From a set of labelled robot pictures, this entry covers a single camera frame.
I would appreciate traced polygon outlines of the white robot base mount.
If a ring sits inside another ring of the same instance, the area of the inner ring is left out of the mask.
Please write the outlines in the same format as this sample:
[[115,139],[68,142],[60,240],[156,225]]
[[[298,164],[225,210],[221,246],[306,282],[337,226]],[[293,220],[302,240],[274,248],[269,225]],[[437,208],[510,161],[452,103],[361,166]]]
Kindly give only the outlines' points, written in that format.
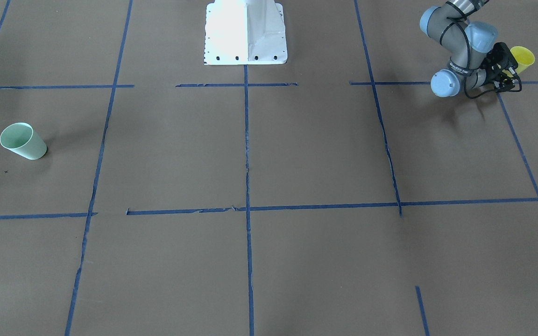
[[205,9],[204,64],[286,64],[283,6],[274,0],[215,0]]

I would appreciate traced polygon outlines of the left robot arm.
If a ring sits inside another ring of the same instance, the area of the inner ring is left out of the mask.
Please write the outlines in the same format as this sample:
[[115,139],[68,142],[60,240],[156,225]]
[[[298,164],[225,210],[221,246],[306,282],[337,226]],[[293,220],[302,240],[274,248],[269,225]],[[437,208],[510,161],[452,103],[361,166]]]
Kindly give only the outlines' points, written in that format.
[[497,41],[496,27],[469,21],[486,4],[486,0],[447,0],[421,15],[421,31],[450,53],[446,68],[431,78],[436,96],[463,92],[467,98],[478,98],[491,92],[522,91],[519,63],[507,44]]

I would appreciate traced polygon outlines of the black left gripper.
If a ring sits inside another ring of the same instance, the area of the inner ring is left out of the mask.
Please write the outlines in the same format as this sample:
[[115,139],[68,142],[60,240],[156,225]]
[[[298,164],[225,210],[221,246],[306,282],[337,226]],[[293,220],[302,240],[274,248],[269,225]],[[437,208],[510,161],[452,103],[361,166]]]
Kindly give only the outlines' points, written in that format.
[[510,69],[517,70],[518,66],[507,44],[496,42],[482,62],[482,68],[485,70],[484,84],[496,83],[496,92],[521,92],[521,78],[510,74]]

